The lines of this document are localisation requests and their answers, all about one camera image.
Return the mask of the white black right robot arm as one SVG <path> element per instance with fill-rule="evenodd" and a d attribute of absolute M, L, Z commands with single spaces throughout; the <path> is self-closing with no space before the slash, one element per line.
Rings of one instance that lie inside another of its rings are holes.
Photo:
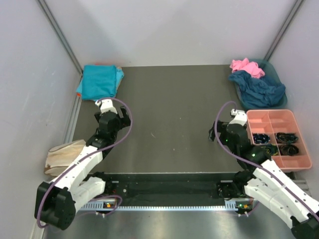
<path fill-rule="evenodd" d="M 235 174 L 224 198 L 253 198 L 277 215 L 297 239 L 319 237 L 319 203 L 291 180 L 261 146 L 251 143 L 242 124 L 216 120 L 209 131 L 223 149 L 237 159 Z"/>

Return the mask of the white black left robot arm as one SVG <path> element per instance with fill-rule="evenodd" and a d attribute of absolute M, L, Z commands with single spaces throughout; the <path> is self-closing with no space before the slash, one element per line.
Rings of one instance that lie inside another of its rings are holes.
<path fill-rule="evenodd" d="M 34 217 L 41 229 L 54 226 L 65 230 L 85 204 L 96 196 L 106 198 L 112 194 L 110 182 L 88 174 L 125 140 L 117 140 L 117 135 L 124 128 L 132 130 L 132 112 L 122 104 L 119 114 L 111 100 L 100 101 L 98 106 L 95 118 L 99 126 L 79 155 L 56 178 L 37 188 Z"/>

